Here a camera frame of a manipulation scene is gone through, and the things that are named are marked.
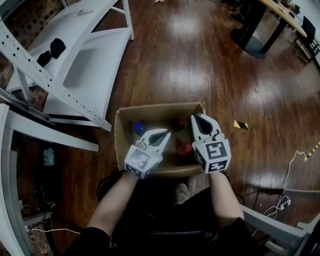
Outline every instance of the white table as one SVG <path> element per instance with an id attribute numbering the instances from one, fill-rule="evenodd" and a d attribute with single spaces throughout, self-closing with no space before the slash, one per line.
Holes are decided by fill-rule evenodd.
<path id="1" fill-rule="evenodd" d="M 30 256 L 33 247 L 25 230 L 18 199 L 17 153 L 11 151 L 14 131 L 94 152 L 99 151 L 99 145 L 48 128 L 0 104 L 0 241 L 11 256 Z"/>

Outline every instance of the wooden floor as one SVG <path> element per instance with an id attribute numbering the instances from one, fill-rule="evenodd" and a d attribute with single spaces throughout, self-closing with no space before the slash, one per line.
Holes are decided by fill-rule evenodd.
<path id="1" fill-rule="evenodd" d="M 106 119 L 114 124 L 119 107 L 204 102 L 229 139 L 234 191 L 244 195 L 280 188 L 296 150 L 307 154 L 320 140 L 320 72 L 313 62 L 304 65 L 288 46 L 292 30 L 285 28 L 261 60 L 233 42 L 230 32 L 241 24 L 230 18 L 225 5 L 209 0 L 130 0 L 129 5 L 135 40 L 122 58 Z M 255 36 L 266 42 L 278 24 L 267 11 Z M 125 25 L 123 15 L 111 12 L 97 29 Z M 249 129 L 234 128 L 234 120 L 248 123 Z M 64 198 L 56 204 L 52 228 L 81 231 L 98 204 L 98 182 L 117 171 L 114 135 L 99 128 L 59 129 L 100 144 L 99 153 L 63 146 L 55 153 Z M 319 163 L 320 150 L 306 162 L 298 155 L 286 188 L 319 190 Z M 193 177 L 192 194 L 207 182 L 205 175 Z M 252 207 L 255 198 L 254 193 L 246 196 L 246 206 Z M 259 194 L 255 210 L 263 212 L 278 198 Z M 277 220 L 295 225 L 319 211 L 318 200 L 292 198 Z M 68 231 L 53 235 L 60 254 L 77 237 Z"/>

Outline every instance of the person's arm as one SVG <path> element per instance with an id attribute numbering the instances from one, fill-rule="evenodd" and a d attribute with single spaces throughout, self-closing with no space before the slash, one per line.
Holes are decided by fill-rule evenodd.
<path id="1" fill-rule="evenodd" d="M 128 172 L 105 194 L 91 216 L 87 228 L 103 230 L 109 237 L 124 213 L 139 178 Z"/>
<path id="2" fill-rule="evenodd" d="M 244 220 L 244 213 L 227 177 L 220 171 L 209 174 L 213 212 L 219 228 L 231 225 L 237 218 Z"/>

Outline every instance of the black chair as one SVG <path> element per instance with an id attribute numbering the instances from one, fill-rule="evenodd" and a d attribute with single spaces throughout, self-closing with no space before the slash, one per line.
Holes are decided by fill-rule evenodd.
<path id="1" fill-rule="evenodd" d="M 316 28 L 305 16 L 303 17 L 302 28 L 307 37 L 298 33 L 296 39 L 293 42 L 288 41 L 288 43 L 300 59 L 309 63 L 320 52 L 320 46 L 315 40 Z"/>

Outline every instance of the cardboard box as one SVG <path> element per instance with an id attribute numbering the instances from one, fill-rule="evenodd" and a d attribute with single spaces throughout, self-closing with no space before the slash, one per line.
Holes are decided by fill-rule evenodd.
<path id="1" fill-rule="evenodd" d="M 187 156 L 186 161 L 181 160 L 177 153 L 180 143 L 192 143 L 194 141 L 190 116 L 192 113 L 205 114 L 204 106 L 199 102 L 155 104 L 130 106 L 119 108 L 114 122 L 114 147 L 119 170 L 125 168 L 124 161 L 130 146 L 136 143 L 139 137 L 134 132 L 134 123 L 142 122 L 148 130 L 165 128 L 171 132 L 171 138 L 162 154 L 163 160 L 153 176 L 182 178 L 200 174 L 201 166 L 195 156 Z M 171 121 L 175 118 L 185 121 L 185 128 L 176 132 L 171 127 Z"/>

